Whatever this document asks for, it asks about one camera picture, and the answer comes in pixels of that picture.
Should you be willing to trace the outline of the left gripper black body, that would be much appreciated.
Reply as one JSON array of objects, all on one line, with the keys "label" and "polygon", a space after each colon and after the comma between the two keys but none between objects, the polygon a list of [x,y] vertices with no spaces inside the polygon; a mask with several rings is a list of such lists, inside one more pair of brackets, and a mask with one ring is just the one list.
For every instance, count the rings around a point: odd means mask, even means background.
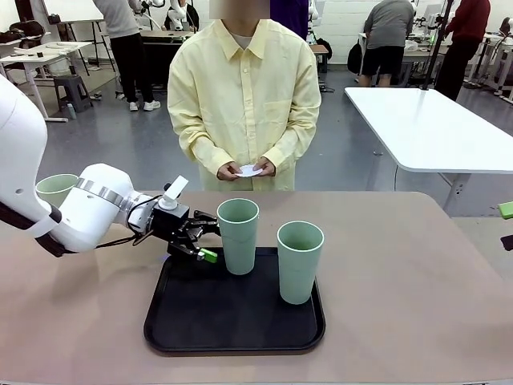
[{"label": "left gripper black body", "polygon": [[154,237],[168,243],[167,252],[173,257],[190,257],[185,227],[190,208],[178,204],[175,209],[165,210],[155,204],[151,211],[151,231]]}]

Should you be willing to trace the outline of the person's right hand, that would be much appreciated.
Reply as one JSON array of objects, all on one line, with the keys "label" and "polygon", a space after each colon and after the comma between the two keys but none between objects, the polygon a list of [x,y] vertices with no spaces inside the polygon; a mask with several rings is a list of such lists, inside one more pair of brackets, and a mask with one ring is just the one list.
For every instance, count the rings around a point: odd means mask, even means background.
[{"label": "person's right hand", "polygon": [[234,181],[240,177],[242,171],[236,162],[223,164],[217,171],[216,177],[222,181]]}]

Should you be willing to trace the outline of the person's left hand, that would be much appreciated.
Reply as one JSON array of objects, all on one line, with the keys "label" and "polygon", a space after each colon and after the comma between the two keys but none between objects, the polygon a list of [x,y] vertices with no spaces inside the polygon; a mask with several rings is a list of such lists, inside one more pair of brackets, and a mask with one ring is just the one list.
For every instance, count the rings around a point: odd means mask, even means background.
[{"label": "person's left hand", "polygon": [[258,177],[275,176],[276,166],[267,157],[262,156],[253,166],[253,171]]}]

